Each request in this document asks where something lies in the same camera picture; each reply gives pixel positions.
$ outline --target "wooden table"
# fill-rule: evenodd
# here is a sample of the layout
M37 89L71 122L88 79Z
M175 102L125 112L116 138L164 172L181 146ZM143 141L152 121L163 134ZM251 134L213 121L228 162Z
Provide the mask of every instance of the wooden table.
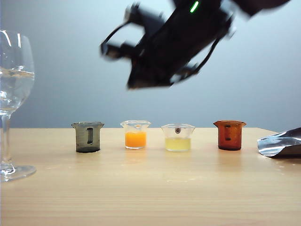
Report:
M12 129L18 164L37 172L1 184L2 226L299 226L301 159L271 159L243 128L241 151L217 147L217 128L197 128L190 152L124 149L123 129L101 129L96 153L75 152L75 130Z

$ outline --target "wine glass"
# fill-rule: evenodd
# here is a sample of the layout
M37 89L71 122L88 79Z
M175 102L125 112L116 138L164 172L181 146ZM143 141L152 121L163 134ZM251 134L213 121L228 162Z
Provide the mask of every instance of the wine glass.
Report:
M11 114L29 96L34 84L34 66L29 40L19 32L0 30L1 181L33 174L34 166L16 166L9 150Z

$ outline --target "glass stem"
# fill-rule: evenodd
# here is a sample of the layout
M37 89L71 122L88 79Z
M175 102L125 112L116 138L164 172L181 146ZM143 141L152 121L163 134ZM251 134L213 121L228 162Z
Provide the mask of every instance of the glass stem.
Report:
M11 154L9 149L9 123L10 115L1 116L1 132L0 132L0 143L1 143L1 168L2 166L8 166L12 164Z

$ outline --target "amber beaker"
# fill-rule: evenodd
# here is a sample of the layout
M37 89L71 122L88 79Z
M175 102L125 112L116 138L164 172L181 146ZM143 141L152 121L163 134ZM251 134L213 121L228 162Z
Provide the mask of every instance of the amber beaker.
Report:
M241 131L246 125L243 121L216 121L218 128L218 147L222 150L237 151L241 149Z

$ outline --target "yellow liquid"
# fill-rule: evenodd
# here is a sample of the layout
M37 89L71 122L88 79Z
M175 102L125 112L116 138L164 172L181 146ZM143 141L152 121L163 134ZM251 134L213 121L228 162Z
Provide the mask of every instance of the yellow liquid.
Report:
M165 148L174 152L188 151L190 149L190 138L165 138Z

